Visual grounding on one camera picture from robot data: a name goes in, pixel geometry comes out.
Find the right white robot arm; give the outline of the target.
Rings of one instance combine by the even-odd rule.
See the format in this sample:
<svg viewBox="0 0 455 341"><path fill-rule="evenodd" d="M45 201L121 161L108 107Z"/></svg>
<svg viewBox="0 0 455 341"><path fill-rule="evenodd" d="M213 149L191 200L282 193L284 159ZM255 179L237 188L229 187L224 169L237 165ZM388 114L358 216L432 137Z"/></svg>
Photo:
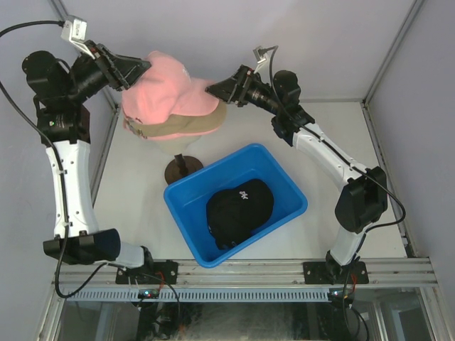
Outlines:
<svg viewBox="0 0 455 341"><path fill-rule="evenodd" d="M312 158L335 183L340 192L335 206L340 227L335 244L326 254L325 267L332 282L345 282L368 228L387 210L384 170L357 162L325 135L300 105L301 88L294 72L280 70L265 83L250 67L242 65L233 76L207 86L205 91L226 104L253 104L271 113L275 134Z"/></svg>

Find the dark cap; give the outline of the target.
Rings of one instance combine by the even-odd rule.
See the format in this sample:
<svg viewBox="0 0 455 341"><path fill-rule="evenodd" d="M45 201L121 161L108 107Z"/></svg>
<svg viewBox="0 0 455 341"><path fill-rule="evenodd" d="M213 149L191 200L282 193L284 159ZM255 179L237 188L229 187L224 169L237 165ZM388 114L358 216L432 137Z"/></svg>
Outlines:
<svg viewBox="0 0 455 341"><path fill-rule="evenodd" d="M206 218L217 248L228 250L245 242L269 221L273 209L273 193L258 178L216 192L206 204Z"/></svg>

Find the dark round wooden stand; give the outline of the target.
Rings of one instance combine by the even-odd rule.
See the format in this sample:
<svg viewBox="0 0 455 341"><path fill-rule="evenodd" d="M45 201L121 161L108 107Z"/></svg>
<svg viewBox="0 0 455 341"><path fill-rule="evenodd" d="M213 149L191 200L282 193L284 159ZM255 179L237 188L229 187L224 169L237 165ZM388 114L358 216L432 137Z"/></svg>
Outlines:
<svg viewBox="0 0 455 341"><path fill-rule="evenodd" d="M165 181L170 185L202 168L203 164L195 157L175 155L164 171Z"/></svg>

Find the pink baseball cap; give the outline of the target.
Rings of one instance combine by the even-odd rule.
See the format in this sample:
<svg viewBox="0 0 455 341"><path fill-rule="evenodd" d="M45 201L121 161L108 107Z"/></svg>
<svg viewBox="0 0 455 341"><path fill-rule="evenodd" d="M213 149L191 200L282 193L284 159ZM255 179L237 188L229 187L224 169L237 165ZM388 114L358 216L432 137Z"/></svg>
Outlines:
<svg viewBox="0 0 455 341"><path fill-rule="evenodd" d="M168 141L168 140L172 140L172 139L179 139L179 138L186 138L186 137L204 136L204 135L211 134L215 131L217 131L217 129L212 129L209 131L198 132L198 133L191 133L191 134L175 133L175 134L169 134L169 135L164 135L164 136L147 136L145 133L143 133L141 131L139 137L146 139L146 140L151 140L151 141Z"/></svg>

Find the beige cap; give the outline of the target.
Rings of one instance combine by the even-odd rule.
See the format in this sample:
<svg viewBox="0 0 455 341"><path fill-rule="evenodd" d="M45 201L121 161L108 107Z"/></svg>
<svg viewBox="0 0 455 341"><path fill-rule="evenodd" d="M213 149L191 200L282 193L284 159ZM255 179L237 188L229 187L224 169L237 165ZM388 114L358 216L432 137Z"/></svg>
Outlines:
<svg viewBox="0 0 455 341"><path fill-rule="evenodd" d="M164 136L175 133L191 134L219 129L224 123L226 115L227 106L219 102L215 110L208 115L190 117L171 114L162 124L140 124L124 117L123 126L136 136L139 136L141 131L147 136Z"/></svg>

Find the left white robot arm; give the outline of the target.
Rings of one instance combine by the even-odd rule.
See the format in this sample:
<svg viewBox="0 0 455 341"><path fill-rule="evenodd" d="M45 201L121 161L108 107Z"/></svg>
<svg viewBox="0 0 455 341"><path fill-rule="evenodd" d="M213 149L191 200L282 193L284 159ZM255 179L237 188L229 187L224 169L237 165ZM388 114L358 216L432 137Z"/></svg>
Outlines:
<svg viewBox="0 0 455 341"><path fill-rule="evenodd" d="M105 87L129 89L151 67L140 58L115 55L86 41L87 53L65 69L48 51L31 53L22 63L34 91L37 125L52 170L55 193L53 238L44 253L59 264L106 263L131 269L141 284L153 281L156 267L146 247L123 242L114 229L100 229L90 189L90 112L84 103Z"/></svg>

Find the blue plastic bin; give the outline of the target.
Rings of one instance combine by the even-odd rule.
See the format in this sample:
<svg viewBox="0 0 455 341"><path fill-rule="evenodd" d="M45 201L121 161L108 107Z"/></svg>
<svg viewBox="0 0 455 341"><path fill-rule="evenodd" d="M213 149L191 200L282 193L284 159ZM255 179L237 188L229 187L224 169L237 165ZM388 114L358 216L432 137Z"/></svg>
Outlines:
<svg viewBox="0 0 455 341"><path fill-rule="evenodd" d="M220 250L208 229L206 204L216 192L236 188L254 178L263 180L273 193L272 216L245 242ZM164 191L164 201L194 260L207 269L228 259L240 259L241 252L250 250L259 241L279 236L308 208L305 195L261 144L244 146L169 185Z"/></svg>

